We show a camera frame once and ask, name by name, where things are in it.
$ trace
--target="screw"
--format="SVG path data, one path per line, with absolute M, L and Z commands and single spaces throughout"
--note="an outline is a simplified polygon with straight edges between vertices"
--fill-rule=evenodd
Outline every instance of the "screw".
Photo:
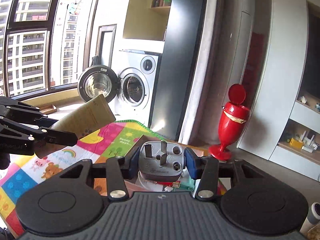
M 122 198 L 125 196 L 125 192 L 123 190 L 113 190 L 110 192 L 110 196 L 113 198 Z
M 174 163 L 173 164 L 173 168 L 174 168 L 175 171 L 180 170 L 180 164 L 179 163 Z
M 211 190 L 201 190 L 198 192 L 198 196 L 200 198 L 209 198 L 212 197 L 214 194 Z

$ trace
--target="washing machine door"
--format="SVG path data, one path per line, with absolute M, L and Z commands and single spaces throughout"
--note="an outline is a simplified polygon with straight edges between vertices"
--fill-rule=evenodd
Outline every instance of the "washing machine door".
M 116 73 L 104 65 L 95 65 L 85 69 L 78 81 L 78 93 L 86 102 L 103 94 L 109 103 L 115 98 L 119 88 L 120 81 Z

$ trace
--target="white cabinet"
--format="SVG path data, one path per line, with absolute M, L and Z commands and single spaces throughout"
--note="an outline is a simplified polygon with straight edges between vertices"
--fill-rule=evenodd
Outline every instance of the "white cabinet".
M 295 103 L 306 56 L 306 0 L 272 0 L 266 59 L 252 115 L 238 147 L 269 159 Z
M 320 165 L 280 146 L 275 148 L 269 160 L 309 178 L 319 179 Z

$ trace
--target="cartoon bear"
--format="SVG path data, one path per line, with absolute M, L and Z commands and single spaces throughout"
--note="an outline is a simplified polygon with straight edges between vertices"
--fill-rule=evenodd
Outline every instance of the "cartoon bear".
M 59 168 L 58 164 L 54 164 L 53 162 L 48 163 L 48 166 L 45 168 L 45 172 L 43 173 L 44 175 L 41 177 L 42 179 L 49 179 L 53 175 L 56 175 L 60 171 L 62 171 L 62 168 Z

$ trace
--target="play mat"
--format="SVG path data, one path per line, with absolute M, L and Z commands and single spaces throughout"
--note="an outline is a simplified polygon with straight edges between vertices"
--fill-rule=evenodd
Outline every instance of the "play mat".
M 23 229 L 15 212 L 15 204 L 24 192 L 79 160 L 91 159 L 93 163 L 103 163 L 109 157 L 123 156 L 142 135 L 163 139 L 143 124 L 126 120 L 111 123 L 79 140 L 77 145 L 43 159 L 36 155 L 21 156 L 10 164 L 7 174 L 0 179 L 0 216 L 14 236 L 21 235 Z M 106 179 L 96 179 L 94 188 L 102 194 L 106 188 L 101 185 L 105 184 Z

